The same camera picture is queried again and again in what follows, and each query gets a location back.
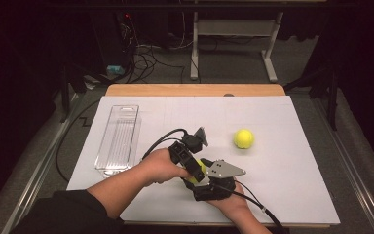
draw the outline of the wooden table edge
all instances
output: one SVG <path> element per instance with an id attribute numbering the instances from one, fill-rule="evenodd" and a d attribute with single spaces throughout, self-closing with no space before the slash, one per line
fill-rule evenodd
<path id="1" fill-rule="evenodd" d="M 106 96 L 220 97 L 285 96 L 278 84 L 114 84 Z"/>

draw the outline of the power cord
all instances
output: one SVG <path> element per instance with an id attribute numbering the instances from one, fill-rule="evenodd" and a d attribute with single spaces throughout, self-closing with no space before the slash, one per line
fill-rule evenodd
<path id="1" fill-rule="evenodd" d="M 81 115 L 87 111 L 88 109 L 90 109 L 93 105 L 97 104 L 98 102 L 100 101 L 99 100 L 96 100 L 94 101 L 93 103 L 91 103 L 90 105 L 88 105 L 85 109 L 83 109 L 78 115 L 77 117 L 75 117 L 75 119 L 71 122 L 71 124 L 68 126 L 68 128 L 66 129 L 65 133 L 63 134 L 62 136 L 62 139 L 60 140 L 59 142 L 59 146 L 58 148 L 56 149 L 56 170 L 58 171 L 59 175 L 63 178 L 63 180 L 65 180 L 66 182 L 69 182 L 69 179 L 63 174 L 63 172 L 61 171 L 60 167 L 59 167 L 59 162 L 58 162 L 58 157 L 59 157 L 59 150 L 60 148 L 62 147 L 64 141 L 65 141 L 65 138 L 66 136 L 68 135 L 69 131 L 71 130 L 72 126 L 74 125 L 74 123 L 81 117 Z"/>

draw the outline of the clear plastic container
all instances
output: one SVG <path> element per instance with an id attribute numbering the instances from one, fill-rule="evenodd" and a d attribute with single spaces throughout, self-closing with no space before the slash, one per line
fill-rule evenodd
<path id="1" fill-rule="evenodd" d="M 95 168 L 104 177 L 134 165 L 140 125 L 137 105 L 112 106 L 95 161 Z"/>

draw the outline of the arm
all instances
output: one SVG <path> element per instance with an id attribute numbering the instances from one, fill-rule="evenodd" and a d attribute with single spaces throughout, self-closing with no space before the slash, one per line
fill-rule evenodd
<path id="1" fill-rule="evenodd" d="M 238 183 L 236 183 L 235 191 L 243 194 L 243 189 Z M 235 223 L 242 234 L 271 233 L 253 215 L 245 198 L 232 194 L 229 198 L 208 202 Z"/>
<path id="2" fill-rule="evenodd" d="M 113 175 L 87 190 L 105 207 L 109 217 L 118 218 L 143 187 L 174 177 L 189 176 L 185 169 L 172 163 L 167 149 L 159 149 L 135 167 Z"/>

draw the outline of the white table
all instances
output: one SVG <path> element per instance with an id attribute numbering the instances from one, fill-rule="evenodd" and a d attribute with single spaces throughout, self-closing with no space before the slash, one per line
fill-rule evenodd
<path id="1" fill-rule="evenodd" d="M 117 104 L 139 105 L 142 122 L 136 161 L 167 132 L 184 128 L 193 134 L 203 126 L 209 147 L 195 157 L 224 159 L 245 169 L 246 175 L 238 176 L 238 180 L 284 226 L 325 227 L 340 223 L 291 99 L 286 96 L 103 97 L 68 190 L 84 189 L 103 180 L 94 162 L 109 111 Z M 234 131 L 240 128 L 251 129 L 255 134 L 250 149 L 240 150 L 232 142 Z M 262 223 L 273 224 L 256 206 L 250 206 Z M 143 189 L 123 212 L 122 219 L 127 223 L 231 224 L 216 208 L 196 202 L 178 178 Z"/>
<path id="2" fill-rule="evenodd" d="M 326 0 L 210 0 L 210 2 L 325 2 Z M 199 77 L 199 35 L 235 35 L 235 36 L 260 36 L 269 37 L 269 45 L 262 50 L 261 56 L 266 67 L 270 82 L 277 83 L 275 69 L 271 61 L 271 54 L 281 27 L 283 12 L 278 12 L 275 19 L 270 20 L 239 20 L 239 19 L 199 19 L 199 14 L 194 13 L 193 19 L 193 50 L 191 55 L 190 77 L 197 80 Z"/>

